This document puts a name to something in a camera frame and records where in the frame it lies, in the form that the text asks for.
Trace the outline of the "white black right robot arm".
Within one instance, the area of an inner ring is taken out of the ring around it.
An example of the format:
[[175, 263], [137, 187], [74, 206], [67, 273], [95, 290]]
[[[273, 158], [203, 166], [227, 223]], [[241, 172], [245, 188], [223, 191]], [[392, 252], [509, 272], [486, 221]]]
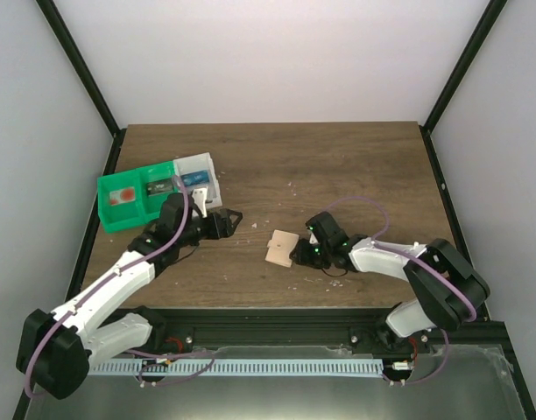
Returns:
[[293, 263], [316, 270], [377, 273], [407, 282], [414, 299], [397, 304], [375, 327], [379, 346], [389, 353], [424, 330], [457, 330], [478, 319], [490, 287], [469, 261], [447, 240], [397, 244], [364, 234], [347, 235], [328, 212], [307, 223], [289, 256]]

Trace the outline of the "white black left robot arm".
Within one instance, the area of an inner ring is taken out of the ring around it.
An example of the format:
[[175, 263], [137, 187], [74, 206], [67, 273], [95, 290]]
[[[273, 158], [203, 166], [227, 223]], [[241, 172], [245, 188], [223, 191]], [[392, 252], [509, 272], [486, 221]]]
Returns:
[[25, 393], [34, 397], [32, 390], [39, 385], [54, 398], [65, 399], [98, 364], [139, 347], [149, 354], [159, 352], [167, 333], [160, 318], [147, 308], [111, 324], [106, 319], [177, 263], [181, 249], [231, 237], [242, 218], [242, 213], [228, 208], [208, 210], [202, 188], [170, 194], [159, 217], [87, 289], [50, 312], [37, 309], [27, 316], [16, 361], [25, 376]]

